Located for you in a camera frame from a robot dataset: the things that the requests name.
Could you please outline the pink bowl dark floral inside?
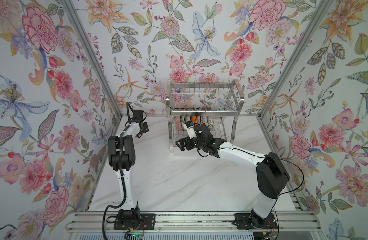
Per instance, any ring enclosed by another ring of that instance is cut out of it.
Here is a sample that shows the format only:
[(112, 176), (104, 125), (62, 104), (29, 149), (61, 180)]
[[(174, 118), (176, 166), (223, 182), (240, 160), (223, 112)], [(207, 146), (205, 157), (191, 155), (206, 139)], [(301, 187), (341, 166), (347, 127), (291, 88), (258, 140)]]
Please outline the pink bowl dark floral inside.
[(177, 131), (182, 131), (182, 125), (181, 125), (181, 117), (180, 116), (176, 116), (175, 117), (175, 128)]

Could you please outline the green leaf patterned bowl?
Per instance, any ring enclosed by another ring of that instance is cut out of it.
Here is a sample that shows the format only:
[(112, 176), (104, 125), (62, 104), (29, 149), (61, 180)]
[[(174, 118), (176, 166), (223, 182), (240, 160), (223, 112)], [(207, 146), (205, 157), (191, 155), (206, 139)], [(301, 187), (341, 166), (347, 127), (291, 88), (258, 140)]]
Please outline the green leaf patterned bowl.
[(186, 122), (187, 122), (187, 116), (180, 116), (180, 123), (181, 123), (181, 127), (183, 131), (187, 129)]

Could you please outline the stainless steel dish rack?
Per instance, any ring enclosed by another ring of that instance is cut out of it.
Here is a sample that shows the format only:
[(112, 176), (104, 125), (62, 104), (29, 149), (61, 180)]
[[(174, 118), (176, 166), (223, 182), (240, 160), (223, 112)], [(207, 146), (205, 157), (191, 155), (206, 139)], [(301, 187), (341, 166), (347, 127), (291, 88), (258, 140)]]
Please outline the stainless steel dish rack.
[(166, 111), (169, 123), (170, 152), (174, 151), (176, 141), (188, 136), (186, 131), (175, 128), (176, 116), (211, 116), (215, 130), (214, 137), (226, 139), (224, 119), (232, 117), (232, 127), (229, 141), (235, 140), (237, 121), (240, 117), (245, 96), (238, 80), (221, 83), (175, 83), (168, 81), (166, 90)]

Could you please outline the brown white patterned bowl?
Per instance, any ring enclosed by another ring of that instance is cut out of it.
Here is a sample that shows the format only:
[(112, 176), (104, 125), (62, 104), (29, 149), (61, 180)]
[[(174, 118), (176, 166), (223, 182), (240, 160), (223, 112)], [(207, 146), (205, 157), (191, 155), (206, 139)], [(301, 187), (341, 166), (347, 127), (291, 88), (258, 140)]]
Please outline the brown white patterned bowl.
[(210, 131), (214, 131), (215, 127), (214, 127), (213, 117), (207, 116), (206, 118), (207, 118), (207, 124), (208, 124), (208, 127), (209, 127)]

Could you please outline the green geometric patterned bowl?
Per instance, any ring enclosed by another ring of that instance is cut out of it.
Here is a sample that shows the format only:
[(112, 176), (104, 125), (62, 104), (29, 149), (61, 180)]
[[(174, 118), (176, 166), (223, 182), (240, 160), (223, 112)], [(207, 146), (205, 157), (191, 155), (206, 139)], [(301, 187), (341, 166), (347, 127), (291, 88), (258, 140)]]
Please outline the green geometric patterned bowl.
[(202, 122), (209, 127), (209, 122), (208, 122), (208, 117), (207, 116), (202, 116)]

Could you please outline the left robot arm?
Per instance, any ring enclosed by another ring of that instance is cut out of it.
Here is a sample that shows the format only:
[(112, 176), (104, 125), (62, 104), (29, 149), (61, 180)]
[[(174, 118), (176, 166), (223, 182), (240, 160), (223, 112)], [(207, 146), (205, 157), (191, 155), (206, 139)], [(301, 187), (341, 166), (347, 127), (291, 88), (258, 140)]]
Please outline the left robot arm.
[(134, 110), (127, 105), (128, 120), (124, 130), (117, 136), (111, 136), (108, 140), (109, 165), (117, 174), (119, 184), (123, 190), (123, 199), (117, 206), (110, 205), (111, 209), (118, 209), (117, 221), (139, 222), (141, 219), (140, 208), (135, 194), (132, 192), (133, 179), (132, 167), (136, 163), (136, 150), (134, 138), (140, 138), (149, 131), (145, 122), (147, 114), (142, 110)]

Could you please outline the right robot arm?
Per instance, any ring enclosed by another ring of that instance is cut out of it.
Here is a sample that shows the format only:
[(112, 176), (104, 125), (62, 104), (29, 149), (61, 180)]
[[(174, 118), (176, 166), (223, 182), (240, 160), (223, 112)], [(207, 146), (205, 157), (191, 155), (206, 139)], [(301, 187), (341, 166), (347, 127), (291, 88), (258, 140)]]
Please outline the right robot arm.
[(249, 214), (248, 222), (256, 229), (263, 228), (290, 179), (278, 155), (273, 152), (259, 154), (236, 147), (225, 139), (215, 138), (205, 124), (188, 121), (184, 124), (184, 130), (188, 136), (176, 141), (182, 152), (197, 149), (198, 152), (205, 153), (204, 157), (229, 160), (249, 168), (256, 174), (260, 193)]

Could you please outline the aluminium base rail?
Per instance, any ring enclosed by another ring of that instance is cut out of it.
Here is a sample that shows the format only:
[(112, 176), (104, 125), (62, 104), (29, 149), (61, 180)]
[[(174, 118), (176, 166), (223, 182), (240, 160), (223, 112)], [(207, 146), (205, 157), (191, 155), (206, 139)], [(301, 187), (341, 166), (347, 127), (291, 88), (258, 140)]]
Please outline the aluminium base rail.
[[(154, 229), (151, 232), (234, 232), (238, 231), (235, 212), (155, 212)], [(274, 219), (267, 221), (263, 229), (277, 232), (319, 232), (320, 222), (311, 212), (275, 211)], [(66, 225), (68, 233), (101, 232), (102, 212), (75, 214)]]

